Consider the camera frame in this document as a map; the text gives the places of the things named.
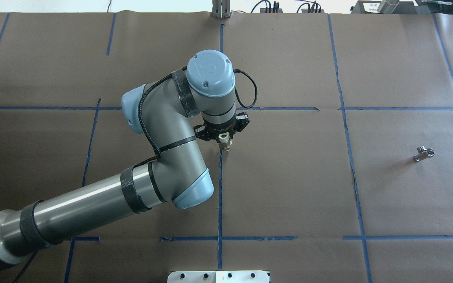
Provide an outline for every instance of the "white label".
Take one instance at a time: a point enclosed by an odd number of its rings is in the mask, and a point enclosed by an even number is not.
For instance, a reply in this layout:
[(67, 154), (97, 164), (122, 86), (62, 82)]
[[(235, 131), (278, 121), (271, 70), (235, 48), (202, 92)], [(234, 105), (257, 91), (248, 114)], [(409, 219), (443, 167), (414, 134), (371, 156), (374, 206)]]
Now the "white label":
[(368, 13), (378, 13), (379, 12), (379, 3), (363, 3), (365, 11)]

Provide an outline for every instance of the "white bracket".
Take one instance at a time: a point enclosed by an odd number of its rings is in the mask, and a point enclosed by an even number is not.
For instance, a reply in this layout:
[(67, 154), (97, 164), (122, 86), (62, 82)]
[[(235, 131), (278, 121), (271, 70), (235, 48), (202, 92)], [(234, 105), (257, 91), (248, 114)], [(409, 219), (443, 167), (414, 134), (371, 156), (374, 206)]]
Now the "white bracket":
[(167, 283), (270, 283), (262, 270), (172, 272)]
[(230, 0), (212, 0), (212, 17), (213, 18), (230, 18)]

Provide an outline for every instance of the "black velcro strap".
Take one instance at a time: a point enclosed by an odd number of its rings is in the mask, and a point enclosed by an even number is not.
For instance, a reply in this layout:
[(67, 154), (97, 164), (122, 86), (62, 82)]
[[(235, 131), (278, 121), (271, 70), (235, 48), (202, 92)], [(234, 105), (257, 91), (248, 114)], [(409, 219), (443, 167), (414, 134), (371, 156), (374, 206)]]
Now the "black velcro strap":
[(158, 199), (162, 202), (167, 202), (162, 194), (160, 193), (160, 190), (158, 189), (157, 182), (155, 181), (155, 176), (153, 175), (153, 163), (148, 164), (148, 174), (149, 174), (149, 179), (151, 181), (151, 185), (153, 185), (153, 190), (155, 190), (155, 195), (157, 195)]
[(122, 187), (123, 197), (134, 213), (143, 213), (149, 211), (142, 202), (141, 196), (137, 194), (134, 186), (133, 171), (134, 167), (129, 167), (120, 174), (120, 184)]
[(195, 136), (189, 136), (187, 138), (184, 138), (182, 140), (175, 141), (174, 143), (170, 143), (168, 145), (164, 145), (163, 147), (160, 147), (160, 152), (165, 152), (170, 149), (173, 149), (175, 147), (178, 147), (180, 145), (184, 145), (185, 143), (189, 143), (192, 140), (196, 140)]
[(183, 72), (182, 69), (179, 69), (174, 71), (171, 75), (172, 80), (176, 85), (176, 90), (178, 91), (179, 100), (183, 105), (183, 109), (185, 109), (186, 116), (193, 117), (198, 115), (200, 112), (198, 111), (197, 104), (193, 98), (185, 72)]
[(24, 236), (24, 239), (27, 240), (27, 242), (29, 242), (29, 244), (31, 244), (31, 246), (35, 247), (36, 249), (50, 248), (62, 243), (49, 243), (39, 233), (38, 227), (36, 226), (36, 221), (34, 220), (34, 208), (40, 202), (43, 201), (39, 200), (33, 204), (26, 206), (20, 213), (19, 223), (22, 236)]

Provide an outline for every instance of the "white wall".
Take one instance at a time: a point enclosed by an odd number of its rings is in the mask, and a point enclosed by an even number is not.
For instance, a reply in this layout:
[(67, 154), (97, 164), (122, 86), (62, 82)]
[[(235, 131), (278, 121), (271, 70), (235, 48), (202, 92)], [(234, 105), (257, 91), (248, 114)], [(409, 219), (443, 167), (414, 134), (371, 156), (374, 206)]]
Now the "white wall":
[[(257, 0), (231, 0), (232, 10), (250, 12)], [(285, 13), (295, 13), (303, 2), (280, 0)], [(106, 12), (109, 0), (0, 0), (0, 12)], [(326, 13), (349, 14), (356, 0), (318, 0)], [(112, 0), (110, 11), (211, 11), (212, 0)]]

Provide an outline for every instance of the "blue joint cover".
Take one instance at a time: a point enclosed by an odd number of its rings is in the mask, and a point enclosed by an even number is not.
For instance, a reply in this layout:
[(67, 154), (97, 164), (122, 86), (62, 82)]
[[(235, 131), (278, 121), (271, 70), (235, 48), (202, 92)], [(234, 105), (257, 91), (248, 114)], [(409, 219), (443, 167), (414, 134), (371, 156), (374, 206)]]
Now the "blue joint cover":
[(193, 184), (172, 202), (178, 209), (187, 209), (203, 203), (212, 196), (213, 192), (214, 186), (212, 185), (209, 169), (207, 168)]
[(208, 97), (225, 96), (235, 86), (232, 62), (217, 50), (203, 50), (192, 57), (186, 78), (196, 92)]
[(137, 106), (139, 105), (145, 86), (146, 84), (134, 88), (122, 96), (123, 116), (125, 116), (127, 123), (129, 123), (129, 126), (136, 134), (142, 133), (141, 123), (139, 123), (139, 116), (137, 115)]

